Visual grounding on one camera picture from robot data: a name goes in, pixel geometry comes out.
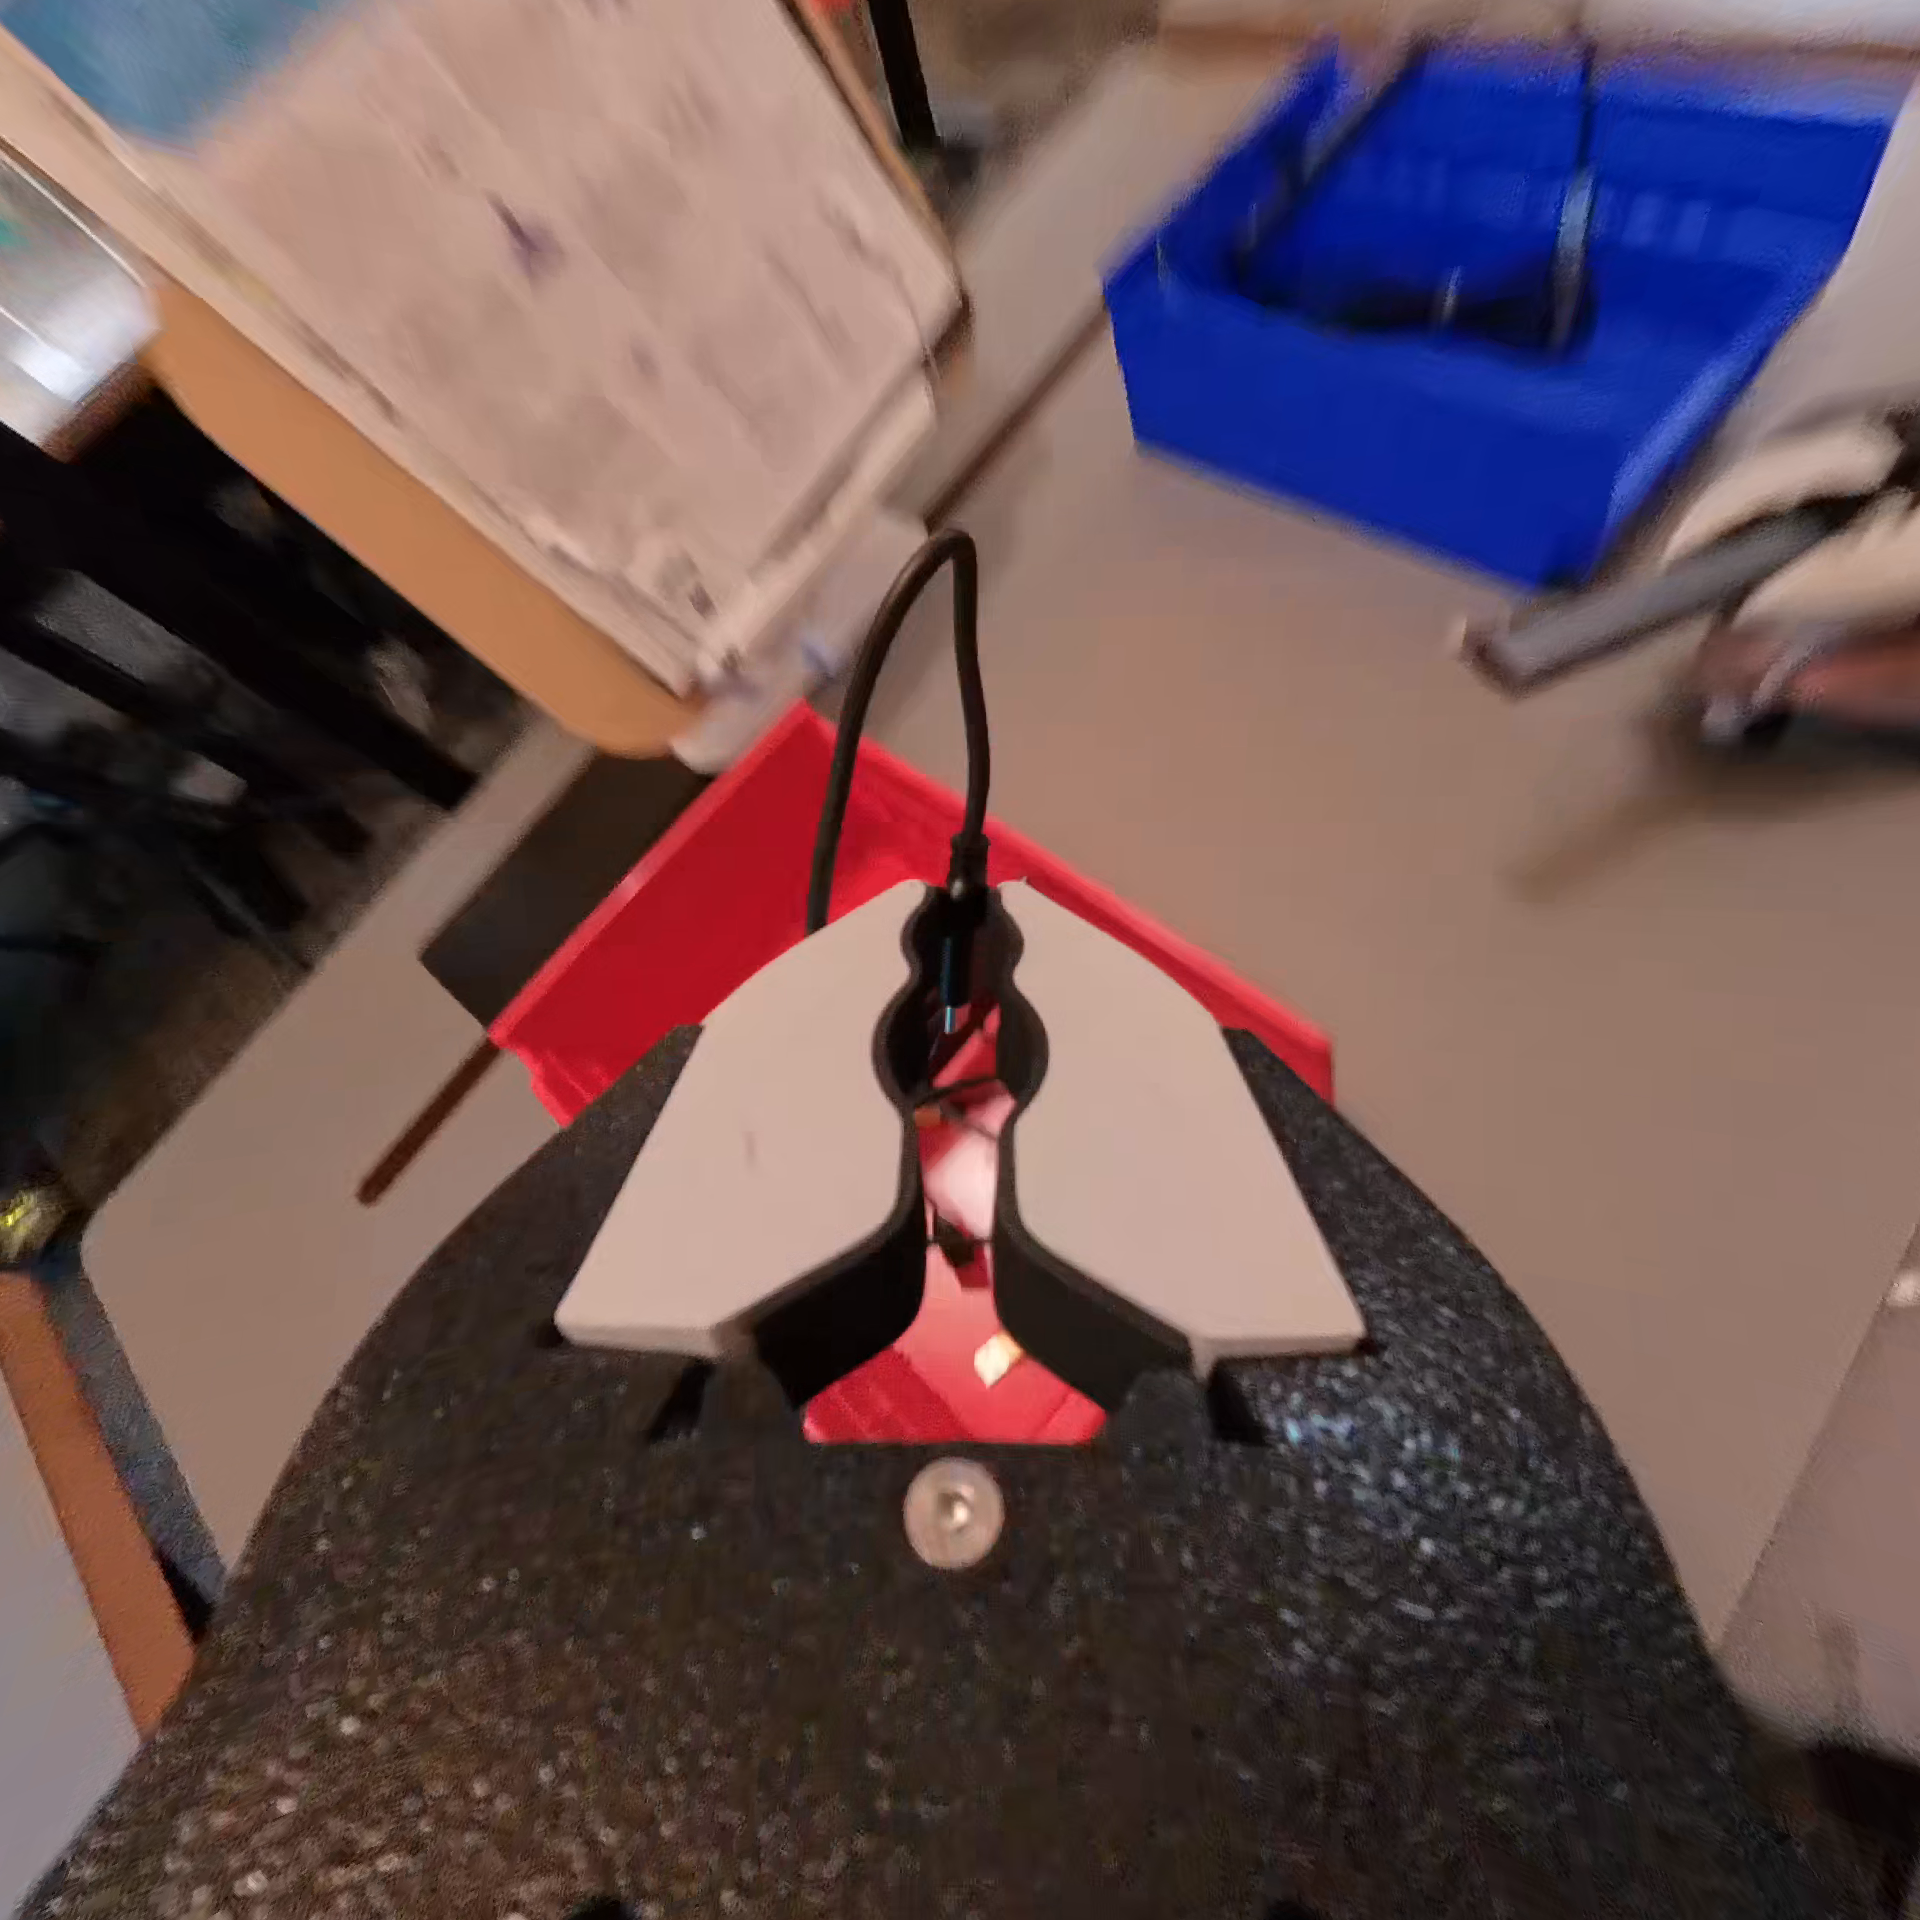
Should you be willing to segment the black cable blue plug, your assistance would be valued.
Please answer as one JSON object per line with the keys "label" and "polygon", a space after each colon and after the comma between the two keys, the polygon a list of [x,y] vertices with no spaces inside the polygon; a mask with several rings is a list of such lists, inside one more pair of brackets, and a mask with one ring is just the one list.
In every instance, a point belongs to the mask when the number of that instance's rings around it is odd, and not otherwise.
{"label": "black cable blue plug", "polygon": [[823,930],[829,918],[836,854],[881,671],[905,617],[945,568],[951,574],[951,661],[967,742],[962,822],[951,838],[943,901],[930,908],[937,1005],[943,1032],[951,1036],[975,1001],[977,938],[988,918],[993,847],[993,721],[979,655],[979,553],[975,537],[960,527],[945,527],[921,542],[881,598],[856,648],[808,865],[804,934]]}

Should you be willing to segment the grey desk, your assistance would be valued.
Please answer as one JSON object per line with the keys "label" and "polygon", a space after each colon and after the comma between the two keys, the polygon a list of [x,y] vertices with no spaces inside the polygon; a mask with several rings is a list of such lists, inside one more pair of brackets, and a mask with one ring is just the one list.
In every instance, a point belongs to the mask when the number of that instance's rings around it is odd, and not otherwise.
{"label": "grey desk", "polygon": [[[1735,1685],[1915,1754],[1915,768],[1696,757],[1681,637],[1511,703],[1449,655],[1497,588],[1137,450],[1100,256],[1271,68],[1120,60],[965,245],[907,497],[980,545],[997,814],[1331,1031],[1338,1103],[1546,1324]],[[427,937],[589,768],[537,717],[87,1228],[228,1558],[378,1306],[555,1130],[488,1062],[362,1197],[484,1053]]]}

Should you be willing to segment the person's right hand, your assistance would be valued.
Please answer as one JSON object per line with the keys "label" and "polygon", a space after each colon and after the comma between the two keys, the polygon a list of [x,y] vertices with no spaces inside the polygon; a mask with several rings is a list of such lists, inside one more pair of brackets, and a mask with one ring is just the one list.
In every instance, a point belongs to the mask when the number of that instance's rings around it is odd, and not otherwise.
{"label": "person's right hand", "polygon": [[1690,690],[1704,738],[1763,749],[1801,729],[1915,752],[1917,618],[1880,625],[1716,625]]}

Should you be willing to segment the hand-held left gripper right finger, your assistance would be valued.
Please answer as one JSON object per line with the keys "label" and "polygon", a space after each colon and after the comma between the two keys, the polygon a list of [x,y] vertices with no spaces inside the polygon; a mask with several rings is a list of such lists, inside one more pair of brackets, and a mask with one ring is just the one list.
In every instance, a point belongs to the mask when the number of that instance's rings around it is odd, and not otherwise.
{"label": "hand-held left gripper right finger", "polygon": [[993,1268],[1016,1343],[1105,1410],[1153,1374],[1356,1352],[1360,1306],[1212,1010],[1026,879],[995,925],[1016,1106]]}

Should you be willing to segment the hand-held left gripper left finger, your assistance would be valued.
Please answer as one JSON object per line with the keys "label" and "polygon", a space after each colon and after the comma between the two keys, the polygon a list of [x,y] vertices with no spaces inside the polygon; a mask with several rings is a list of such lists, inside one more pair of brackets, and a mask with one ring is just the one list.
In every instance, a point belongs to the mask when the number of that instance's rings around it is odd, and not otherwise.
{"label": "hand-held left gripper left finger", "polygon": [[917,967],[901,879],[764,964],[706,1017],[555,1312],[578,1348],[754,1359],[815,1400],[921,1310],[914,1121],[882,1021]]}

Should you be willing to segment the red plastic bin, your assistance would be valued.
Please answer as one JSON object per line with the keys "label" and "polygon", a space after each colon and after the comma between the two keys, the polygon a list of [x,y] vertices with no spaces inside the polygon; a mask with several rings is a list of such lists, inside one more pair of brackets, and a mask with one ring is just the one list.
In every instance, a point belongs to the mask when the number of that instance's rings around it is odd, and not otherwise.
{"label": "red plastic bin", "polygon": [[[808,703],[794,703],[660,829],[489,1021],[489,1038],[521,1062],[553,1120],[573,1121],[674,1026],[706,1018],[801,938],[829,758],[832,729]],[[999,821],[988,833],[995,879],[1026,879],[1105,927],[1181,982],[1221,1026],[1257,1036],[1320,1096],[1333,1096],[1333,1046],[1312,1021],[1032,837]],[[917,1324],[808,1406],[808,1437],[1043,1446],[1091,1440],[1101,1413],[1034,1359],[983,1383],[977,1352],[993,1335],[988,1258],[954,1273],[935,1254]]]}

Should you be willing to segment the instruction sheet in clear stand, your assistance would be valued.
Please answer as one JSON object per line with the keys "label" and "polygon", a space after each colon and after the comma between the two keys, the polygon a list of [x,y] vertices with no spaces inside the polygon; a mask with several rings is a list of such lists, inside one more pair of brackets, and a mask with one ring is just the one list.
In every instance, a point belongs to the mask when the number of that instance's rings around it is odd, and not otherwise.
{"label": "instruction sheet in clear stand", "polygon": [[421,476],[679,695],[932,421],[954,254],[787,5],[354,5],[153,183]]}

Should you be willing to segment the blue plastic bin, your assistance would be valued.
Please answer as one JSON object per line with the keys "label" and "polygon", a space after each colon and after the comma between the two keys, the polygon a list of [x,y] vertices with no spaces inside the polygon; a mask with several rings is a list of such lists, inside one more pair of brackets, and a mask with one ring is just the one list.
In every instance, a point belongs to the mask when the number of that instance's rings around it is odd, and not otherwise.
{"label": "blue plastic bin", "polygon": [[[1514,584],[1585,584],[1836,274],[1905,80],[1333,42],[1108,270],[1137,440]],[[1589,282],[1547,330],[1594,167]]]}

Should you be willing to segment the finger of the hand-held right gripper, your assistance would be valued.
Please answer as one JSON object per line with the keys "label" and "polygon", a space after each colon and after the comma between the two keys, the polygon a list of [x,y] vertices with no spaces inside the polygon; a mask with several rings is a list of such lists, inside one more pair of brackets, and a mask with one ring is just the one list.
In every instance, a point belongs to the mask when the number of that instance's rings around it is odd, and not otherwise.
{"label": "finger of the hand-held right gripper", "polygon": [[1874,501],[1746,598],[1748,625],[1899,624],[1917,610],[1917,502]]}
{"label": "finger of the hand-held right gripper", "polygon": [[1827,422],[1770,438],[1723,466],[1671,527],[1664,559],[1684,559],[1772,516],[1845,510],[1883,492],[1907,453],[1896,422]]}

